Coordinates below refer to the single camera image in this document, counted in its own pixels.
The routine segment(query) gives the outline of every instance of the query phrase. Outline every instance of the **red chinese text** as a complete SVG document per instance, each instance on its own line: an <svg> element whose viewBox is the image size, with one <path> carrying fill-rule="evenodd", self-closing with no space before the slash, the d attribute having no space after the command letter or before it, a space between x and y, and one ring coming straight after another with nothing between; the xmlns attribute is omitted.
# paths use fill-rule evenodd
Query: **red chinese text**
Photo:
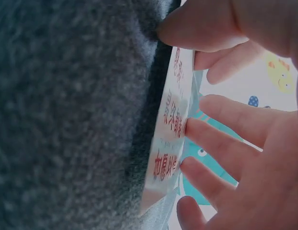
<svg viewBox="0 0 298 230"><path fill-rule="evenodd" d="M164 124L168 123L168 114L169 114L169 105L171 103L171 91L169 90L168 96L167 96L167 101L166 101L166 108L164 112Z"/></svg>
<svg viewBox="0 0 298 230"><path fill-rule="evenodd" d="M160 181L163 181L165 178L172 177L176 166L177 156L169 156L167 153L165 153L163 156L159 157L158 150L153 172L154 179L156 180L159 178Z"/></svg>

